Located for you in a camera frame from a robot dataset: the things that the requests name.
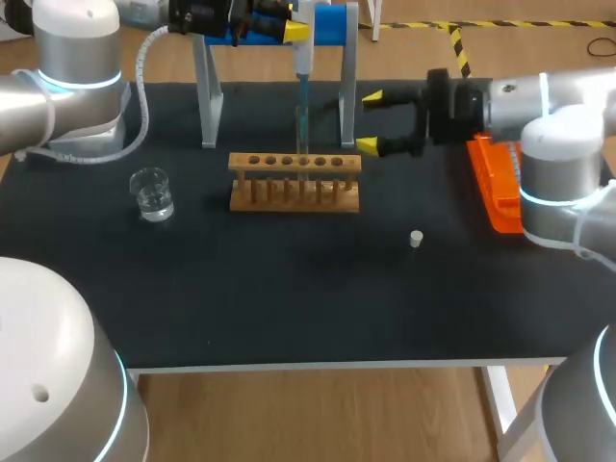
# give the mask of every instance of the glass beaker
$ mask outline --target glass beaker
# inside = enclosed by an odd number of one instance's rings
[[[155,223],[173,215],[169,179],[161,168],[149,167],[134,173],[130,192],[137,197],[141,216],[146,220]]]

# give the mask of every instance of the white cable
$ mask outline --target white cable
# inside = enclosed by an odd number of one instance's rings
[[[45,148],[32,148],[27,149],[26,151],[30,154],[39,154],[41,156],[50,157],[59,162],[65,162],[69,164],[81,164],[81,165],[95,165],[95,164],[106,164],[108,162],[116,161],[125,157],[135,151],[145,140],[147,136],[147,131],[150,126],[150,113],[147,107],[147,97],[145,95],[145,84],[143,82],[143,66],[145,64],[145,57],[147,56],[147,52],[152,46],[152,44],[159,39],[160,37],[168,34],[168,26],[161,27],[156,31],[152,32],[147,38],[143,41],[139,53],[137,54],[137,62],[135,63],[135,81],[137,83],[137,94],[139,97],[139,104],[141,107],[141,129],[139,134],[135,138],[130,145],[126,146],[121,151],[118,151],[114,154],[108,154],[102,157],[92,157],[92,158],[84,158],[77,157],[72,154],[63,154],[59,152],[52,151],[50,149]]]
[[[511,159],[511,165],[513,166],[513,173],[516,177],[518,185],[521,184],[520,175],[520,162],[518,161],[518,152],[516,150],[516,144],[514,142],[507,143],[507,149],[509,149],[509,158]]]
[[[616,263],[612,262],[610,259],[602,255],[601,253],[594,252],[585,247],[582,247],[579,243],[581,240],[581,231],[584,227],[584,224],[588,218],[590,212],[595,208],[596,205],[600,204],[603,199],[607,196],[607,194],[616,188],[616,180],[609,180],[607,186],[602,189],[602,197],[596,203],[591,205],[590,207],[585,208],[581,214],[577,217],[576,226],[574,228],[574,238],[573,238],[573,251],[576,255],[584,260],[597,260],[599,263],[608,267],[610,270],[616,272]]]

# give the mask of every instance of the cable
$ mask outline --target cable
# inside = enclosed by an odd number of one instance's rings
[[[606,54],[593,52],[591,50],[593,43],[597,43],[598,41],[607,41],[608,43],[611,43],[612,45],[614,45],[614,47],[616,47],[616,41],[614,41],[612,38],[599,37],[599,38],[594,38],[588,42],[588,45],[586,45],[586,53],[588,53],[590,56],[594,56],[595,58],[610,58],[612,56],[616,56],[616,51],[614,51],[613,53],[606,53]]]
[[[73,154],[58,153],[50,149],[45,149],[41,147],[28,148],[25,149],[25,152],[28,154],[39,154],[41,156],[50,157],[57,160],[58,162],[81,165],[95,165],[106,164],[108,162],[116,161],[135,151],[143,143],[143,140],[145,140],[150,125],[150,114],[147,106],[147,97],[145,95],[145,84],[143,82],[143,66],[145,64],[145,57],[147,56],[147,52],[150,46],[152,46],[152,44],[157,39],[168,33],[169,30],[167,26],[161,27],[156,31],[152,32],[143,41],[139,53],[137,54],[137,62],[135,63],[135,80],[137,83],[137,93],[139,96],[139,104],[141,107],[141,129],[137,137],[133,140],[133,142],[131,142],[130,145],[114,154],[108,154],[106,156],[94,158],[77,157]]]
[[[32,20],[32,2],[26,3],[24,0],[7,0],[3,2],[4,21],[6,24],[25,36],[33,36],[34,23]]]
[[[509,150],[509,158],[511,159],[511,165],[513,166],[513,174],[516,177],[516,182],[520,185],[522,175],[520,174],[520,161],[518,160],[516,144],[514,142],[508,142],[507,149]]]
[[[0,0],[0,25],[5,25],[9,28],[11,28],[11,26],[9,25],[9,23],[7,22],[7,20],[4,18],[4,8],[6,6],[6,3],[4,0]]]

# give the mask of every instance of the table leg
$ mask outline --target table leg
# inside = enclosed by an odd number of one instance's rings
[[[507,369],[505,366],[488,366],[481,368],[481,373],[490,403],[494,429],[500,438],[518,414],[509,386]]]
[[[368,3],[368,12],[370,13],[370,23],[374,27],[374,2],[376,0],[366,0]]]
[[[378,41],[378,33],[381,30],[381,7],[383,0],[374,0],[374,17],[372,17],[372,41]]]
[[[131,376],[131,379],[133,380],[133,383],[135,384],[136,387],[139,386],[139,378],[141,377],[141,374],[139,372],[134,372],[131,370],[127,370],[128,374]]]
[[[537,441],[535,419],[537,397],[543,392],[543,382],[524,405],[518,416],[499,438],[497,451],[500,462],[520,462]]]

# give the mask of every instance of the glowing blue ring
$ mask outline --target glowing blue ring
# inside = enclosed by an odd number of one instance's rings
[[[599,364],[599,353],[601,351],[601,343],[603,340],[603,336],[605,332],[607,332],[607,326],[599,338],[597,339],[597,343],[595,344],[595,352],[593,354],[593,369],[595,371],[595,382],[597,383],[597,390],[599,391],[599,397],[603,403],[603,407],[609,416],[609,419],[612,420],[612,424],[616,426],[616,410],[614,410],[614,406],[612,402],[609,400],[609,396],[607,395],[607,390],[605,389],[605,384],[603,383],[603,377],[601,375],[601,366]]]
[[[601,200],[603,193],[602,190],[596,190],[592,194],[576,200],[545,200],[533,197],[520,188],[520,196],[528,202],[533,202],[538,205],[545,205],[546,207],[573,207],[595,204],[597,201]]]
[[[107,452],[109,452],[109,449],[111,449],[112,444],[117,438],[117,433],[119,433],[119,429],[122,426],[122,421],[124,420],[124,414],[126,413],[126,401],[128,400],[128,379],[126,378],[126,370],[124,369],[122,360],[119,359],[119,355],[117,354],[117,352],[115,353],[115,357],[117,357],[117,362],[119,363],[119,367],[122,369],[122,379],[123,379],[123,385],[124,385],[122,406],[119,409],[119,416],[117,416],[117,422],[115,423],[114,431],[112,431],[112,435],[109,437],[109,441],[107,441],[107,444],[103,447],[103,449],[100,451],[98,456],[96,456],[96,458],[94,459],[94,462],[101,462],[107,455]]]
[[[106,80],[105,82],[99,82],[98,84],[69,84],[68,82],[60,82],[59,80],[52,79],[51,77],[45,75],[40,69],[38,70],[38,75],[40,75],[40,78],[45,82],[48,82],[51,85],[55,85],[56,87],[60,87],[61,89],[66,90],[105,89],[106,87],[110,87],[111,85],[119,82],[119,79],[122,78],[122,73],[119,72],[117,76],[113,79]]]

